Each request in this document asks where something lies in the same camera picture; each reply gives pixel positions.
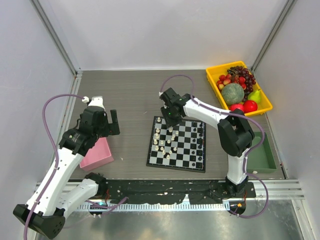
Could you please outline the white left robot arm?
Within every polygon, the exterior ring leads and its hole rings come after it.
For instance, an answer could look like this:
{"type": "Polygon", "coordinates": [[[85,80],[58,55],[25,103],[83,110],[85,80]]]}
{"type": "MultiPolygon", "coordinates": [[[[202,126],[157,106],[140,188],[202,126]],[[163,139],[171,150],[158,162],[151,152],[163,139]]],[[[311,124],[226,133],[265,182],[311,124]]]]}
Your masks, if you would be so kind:
{"type": "Polygon", "coordinates": [[[42,183],[25,204],[17,204],[13,215],[27,228],[54,239],[63,229],[68,216],[84,201],[102,199],[107,193],[107,180],[89,173],[79,186],[62,195],[75,168],[94,147],[98,139],[120,134],[117,111],[110,110],[112,122],[102,107],[88,106],[80,114],[74,128],[67,130],[42,183]]]}

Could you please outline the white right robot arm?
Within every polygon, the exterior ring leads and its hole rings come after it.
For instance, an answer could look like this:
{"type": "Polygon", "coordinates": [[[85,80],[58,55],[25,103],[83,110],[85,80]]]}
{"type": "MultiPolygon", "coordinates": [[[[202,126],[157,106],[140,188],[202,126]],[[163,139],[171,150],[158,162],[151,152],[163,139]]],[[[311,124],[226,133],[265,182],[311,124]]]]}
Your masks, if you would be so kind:
{"type": "Polygon", "coordinates": [[[171,87],[160,91],[159,98],[164,103],[160,110],[168,127],[180,124],[184,117],[191,117],[218,131],[220,145],[228,157],[226,191],[232,197],[242,194],[249,179],[247,155],[255,137],[245,114],[239,109],[230,111],[211,106],[188,93],[180,96],[171,87]]]}

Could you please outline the black and white chessboard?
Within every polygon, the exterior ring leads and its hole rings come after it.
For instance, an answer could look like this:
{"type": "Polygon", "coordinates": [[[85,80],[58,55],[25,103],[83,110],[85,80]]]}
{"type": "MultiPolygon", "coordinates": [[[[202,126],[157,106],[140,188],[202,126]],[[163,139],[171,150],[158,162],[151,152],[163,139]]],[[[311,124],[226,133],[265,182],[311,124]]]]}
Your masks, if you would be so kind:
{"type": "Polygon", "coordinates": [[[184,119],[167,127],[162,116],[152,122],[146,166],[196,173],[206,172],[206,123],[184,119]]]}

